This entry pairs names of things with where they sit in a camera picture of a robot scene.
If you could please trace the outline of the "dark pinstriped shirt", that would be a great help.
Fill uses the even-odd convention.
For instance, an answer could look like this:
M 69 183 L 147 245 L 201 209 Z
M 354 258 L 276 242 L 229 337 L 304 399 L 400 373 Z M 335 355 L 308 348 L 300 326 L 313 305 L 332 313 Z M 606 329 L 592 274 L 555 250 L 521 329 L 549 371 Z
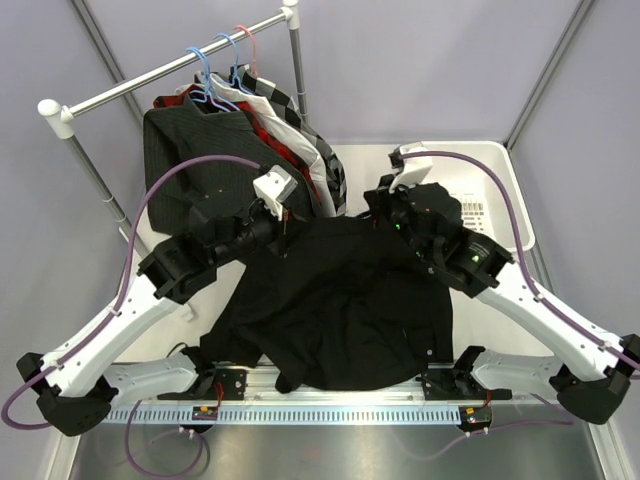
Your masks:
M 241 111 L 206 113 L 199 103 L 185 99 L 181 106 L 151 109 L 143 118 L 143 159 L 148 188 L 173 167 L 207 155 L 231 155 L 259 165 L 211 161 L 188 167 L 167 180 L 147 204 L 151 228 L 162 234 L 178 235 L 188 227 L 195 204 L 228 195 L 247 214 L 255 199 L 253 180 L 279 165 L 298 185 L 286 205 L 294 214 L 312 218 L 322 212 L 320 203 L 304 176 L 265 144 Z

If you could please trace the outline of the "white shirt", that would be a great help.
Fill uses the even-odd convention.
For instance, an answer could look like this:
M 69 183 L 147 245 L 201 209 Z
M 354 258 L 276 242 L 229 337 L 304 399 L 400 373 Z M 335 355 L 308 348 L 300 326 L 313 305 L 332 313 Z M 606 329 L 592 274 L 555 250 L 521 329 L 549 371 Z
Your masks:
M 326 217 L 337 215 L 331 192 L 325 163 L 319 151 L 302 133 L 280 118 L 269 101 L 263 96 L 245 93 L 232 87 L 221 77 L 212 73 L 209 76 L 215 93 L 231 103 L 246 102 L 257 117 L 260 125 L 280 143 L 288 147 L 306 164 L 313 185 L 319 195 L 322 212 Z

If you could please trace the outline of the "blue hanger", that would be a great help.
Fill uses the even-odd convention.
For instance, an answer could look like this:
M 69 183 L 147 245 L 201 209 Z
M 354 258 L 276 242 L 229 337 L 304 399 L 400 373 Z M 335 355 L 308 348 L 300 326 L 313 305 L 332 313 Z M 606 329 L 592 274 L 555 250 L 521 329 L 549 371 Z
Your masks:
M 198 102 L 205 103 L 209 102 L 212 106 L 218 108 L 219 110 L 231 113 L 234 111 L 239 111 L 239 108 L 232 102 L 220 97 L 215 88 L 215 84 L 211 77 L 211 66 L 207 56 L 197 47 L 189 46 L 186 48 L 188 53 L 193 54 L 196 58 L 198 58 L 203 66 L 203 76 L 202 76 L 202 94 L 201 99 L 198 99 Z
M 230 75 L 229 75 L 229 80 L 227 81 L 227 85 L 247 95 L 255 96 L 255 93 L 252 90 L 244 86 L 242 82 L 242 78 L 239 75 L 240 53 L 236 45 L 236 42 L 231 38 L 229 34 L 226 34 L 226 33 L 218 33 L 213 37 L 213 40 L 219 40 L 219 39 L 226 39 L 228 43 L 231 45 L 234 52 L 234 62 L 232 67 L 230 68 Z

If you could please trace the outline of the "white plastic basket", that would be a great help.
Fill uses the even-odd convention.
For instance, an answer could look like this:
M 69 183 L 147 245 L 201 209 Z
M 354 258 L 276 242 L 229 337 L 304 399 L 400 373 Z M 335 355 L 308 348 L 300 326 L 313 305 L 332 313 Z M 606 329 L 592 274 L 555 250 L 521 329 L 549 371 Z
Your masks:
M 464 225 L 483 233 L 515 253 L 516 241 L 508 206 L 512 207 L 523 251 L 535 245 L 535 234 L 519 183 L 506 148 L 493 141 L 419 141 L 427 151 L 447 151 L 470 156 L 493 172 L 488 175 L 473 164 L 449 157 L 434 157 L 425 178 L 438 183 L 462 205 Z

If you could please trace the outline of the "red black plaid shirt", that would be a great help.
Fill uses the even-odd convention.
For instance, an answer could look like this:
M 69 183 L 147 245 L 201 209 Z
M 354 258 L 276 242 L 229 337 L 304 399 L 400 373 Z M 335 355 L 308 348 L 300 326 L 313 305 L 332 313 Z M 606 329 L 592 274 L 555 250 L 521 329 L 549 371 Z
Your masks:
M 159 109 L 181 106 L 187 97 L 190 97 L 195 103 L 201 103 L 201 108 L 204 112 L 216 113 L 220 110 L 242 111 L 251 123 L 254 133 L 304 176 L 317 200 L 322 202 L 321 195 L 317 190 L 317 184 L 310 174 L 309 164 L 296 152 L 291 150 L 287 143 L 281 142 L 280 134 L 276 136 L 272 134 L 271 128 L 266 127 L 266 120 L 261 120 L 260 115 L 247 101 L 229 102 L 227 100 L 212 101 L 210 99 L 204 101 L 204 92 L 201 90 L 201 85 L 191 84 L 179 88 L 174 95 L 158 96 L 153 101 L 153 107 Z

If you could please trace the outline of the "metal clothes rack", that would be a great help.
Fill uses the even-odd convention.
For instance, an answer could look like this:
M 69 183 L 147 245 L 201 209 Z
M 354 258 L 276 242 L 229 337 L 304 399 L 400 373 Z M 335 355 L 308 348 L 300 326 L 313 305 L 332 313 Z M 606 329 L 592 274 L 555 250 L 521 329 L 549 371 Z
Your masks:
M 92 185 L 96 188 L 101 200 L 110 211 L 115 220 L 118 231 L 124 239 L 129 238 L 129 234 L 133 232 L 133 227 L 124 210 L 121 208 L 113 193 L 108 188 L 106 182 L 99 174 L 97 168 L 91 161 L 89 155 L 76 137 L 72 122 L 79 116 L 97 109 L 111 101 L 123 98 L 128 105 L 134 117 L 142 118 L 139 105 L 136 103 L 132 93 L 154 81 L 157 81 L 187 65 L 190 65 L 198 59 L 194 53 L 188 53 L 153 70 L 145 72 L 137 77 L 126 80 L 122 76 L 115 57 L 106 42 L 106 38 L 102 34 L 100 27 L 93 17 L 93 14 L 84 1 L 73 1 L 71 3 L 73 9 L 79 15 L 81 24 L 84 25 L 88 32 L 90 40 L 97 48 L 99 56 L 107 66 L 109 73 L 113 74 L 118 81 L 112 88 L 97 94 L 87 100 L 84 100 L 71 107 L 60 104 L 53 99 L 43 99 L 37 105 L 39 115 L 46 120 L 58 139 L 65 142 L 70 147 L 78 164 L 84 170 Z M 293 60 L 293 69 L 297 91 L 297 104 L 303 118 L 308 117 L 307 95 L 304 83 L 302 53 L 300 44 L 300 15 L 298 3 L 296 1 L 284 1 L 279 8 L 279 12 L 258 23 L 241 29 L 230 34 L 220 40 L 213 41 L 200 48 L 202 53 L 211 55 L 230 47 L 233 42 L 238 42 L 256 34 L 267 30 L 279 23 L 286 23 L 289 30 L 291 52 Z

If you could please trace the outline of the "grey black checked shirt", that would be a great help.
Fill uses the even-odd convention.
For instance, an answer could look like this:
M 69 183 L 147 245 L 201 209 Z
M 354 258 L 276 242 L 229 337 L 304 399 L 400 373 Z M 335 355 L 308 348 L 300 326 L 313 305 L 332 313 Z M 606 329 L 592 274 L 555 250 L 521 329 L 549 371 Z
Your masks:
M 343 165 L 332 147 L 309 126 L 292 96 L 280 90 L 275 83 L 254 75 L 248 65 L 239 66 L 239 75 L 246 88 L 252 90 L 257 96 L 265 97 L 276 114 L 302 133 L 319 151 L 326 166 L 329 189 L 337 211 L 336 216 L 343 216 L 346 213 L 347 182 Z

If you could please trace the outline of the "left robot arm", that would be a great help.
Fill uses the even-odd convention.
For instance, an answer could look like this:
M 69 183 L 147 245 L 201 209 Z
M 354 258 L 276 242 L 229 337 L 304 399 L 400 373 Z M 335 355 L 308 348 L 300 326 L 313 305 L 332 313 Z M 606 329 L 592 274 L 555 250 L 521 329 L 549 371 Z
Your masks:
M 208 396 L 214 363 L 197 347 L 160 360 L 120 363 L 118 357 L 159 320 L 213 284 L 220 267 L 254 252 L 284 253 L 306 219 L 273 213 L 256 199 L 248 213 L 223 213 L 208 203 L 193 207 L 185 232 L 156 245 L 125 278 L 115 302 L 59 350 L 27 353 L 17 363 L 47 425 L 68 437 L 82 435 L 121 405 L 165 394 Z

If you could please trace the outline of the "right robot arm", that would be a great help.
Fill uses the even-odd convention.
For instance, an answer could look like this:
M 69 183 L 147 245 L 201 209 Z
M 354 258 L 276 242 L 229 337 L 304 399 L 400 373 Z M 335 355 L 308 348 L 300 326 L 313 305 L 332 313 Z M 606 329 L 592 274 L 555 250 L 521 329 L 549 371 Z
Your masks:
M 469 346 L 452 369 L 455 390 L 465 397 L 482 390 L 554 397 L 583 421 L 607 423 L 638 369 L 638 336 L 598 329 L 539 286 L 504 247 L 464 227 L 460 202 L 443 186 L 392 183 L 386 175 L 365 192 L 374 219 L 392 227 L 439 283 L 507 316 L 551 352 Z

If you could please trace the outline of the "plain black shirt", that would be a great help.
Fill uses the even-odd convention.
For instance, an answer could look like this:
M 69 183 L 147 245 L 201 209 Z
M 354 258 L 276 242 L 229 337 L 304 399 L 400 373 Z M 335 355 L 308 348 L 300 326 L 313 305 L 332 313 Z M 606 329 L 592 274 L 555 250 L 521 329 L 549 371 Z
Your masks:
M 305 228 L 284 256 L 246 263 L 204 357 L 253 367 L 267 357 L 276 389 L 389 387 L 453 359 L 449 289 L 391 227 L 338 217 Z

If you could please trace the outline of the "aluminium rail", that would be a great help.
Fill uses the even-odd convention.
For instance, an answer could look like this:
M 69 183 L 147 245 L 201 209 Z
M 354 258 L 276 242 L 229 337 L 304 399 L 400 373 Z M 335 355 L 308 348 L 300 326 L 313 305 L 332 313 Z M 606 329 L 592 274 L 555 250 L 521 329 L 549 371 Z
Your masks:
M 382 406 L 414 405 L 481 405 L 488 395 L 481 393 L 464 397 L 443 392 L 419 377 L 400 384 L 372 391 L 323 391 L 301 386 L 291 393 L 276 390 L 279 371 L 273 365 L 254 369 L 221 365 L 208 390 L 197 390 L 195 377 L 174 359 L 139 364 L 117 364 L 105 374 L 109 383 L 119 390 L 116 407 L 126 407 L 140 400 L 149 405 L 211 405 L 217 403 L 216 393 L 222 392 L 224 406 L 345 406 L 371 409 Z

